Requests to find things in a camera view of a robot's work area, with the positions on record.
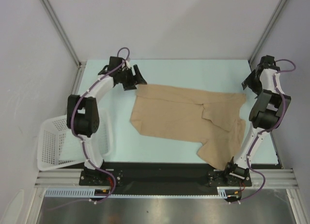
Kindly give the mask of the beige t shirt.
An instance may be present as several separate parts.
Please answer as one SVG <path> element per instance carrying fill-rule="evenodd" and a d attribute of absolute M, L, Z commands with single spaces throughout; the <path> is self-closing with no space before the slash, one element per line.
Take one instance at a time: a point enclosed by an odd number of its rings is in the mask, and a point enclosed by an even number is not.
<path fill-rule="evenodd" d="M 201 143 L 200 159 L 224 170 L 244 139 L 245 102 L 243 93 L 139 85 L 130 122 L 144 136 Z"/>

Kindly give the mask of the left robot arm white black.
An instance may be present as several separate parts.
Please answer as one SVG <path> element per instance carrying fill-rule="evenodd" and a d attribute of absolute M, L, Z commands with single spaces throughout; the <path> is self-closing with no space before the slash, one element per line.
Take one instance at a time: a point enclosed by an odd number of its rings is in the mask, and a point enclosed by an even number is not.
<path fill-rule="evenodd" d="M 147 82 L 136 64 L 129 65 L 128 58 L 111 56 L 90 88 L 81 95 L 70 95 L 67 100 L 67 127 L 79 139 L 85 158 L 84 169 L 91 173 L 90 179 L 96 185 L 104 184 L 107 179 L 107 173 L 101 169 L 104 159 L 100 150 L 90 142 L 100 127 L 98 102 L 118 84 L 129 91 Z"/>

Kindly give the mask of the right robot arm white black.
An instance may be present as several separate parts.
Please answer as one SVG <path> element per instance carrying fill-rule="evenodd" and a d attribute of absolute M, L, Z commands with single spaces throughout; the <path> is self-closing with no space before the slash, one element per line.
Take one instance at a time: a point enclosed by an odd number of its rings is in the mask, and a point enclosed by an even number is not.
<path fill-rule="evenodd" d="M 243 89 L 249 88 L 256 101 L 249 113 L 250 128 L 240 151 L 226 164 L 224 182 L 229 186 L 249 177 L 251 164 L 265 136 L 278 128 L 291 103 L 280 85 L 284 73 L 277 66 L 275 57 L 266 55 L 260 59 L 256 69 L 242 82 Z"/>

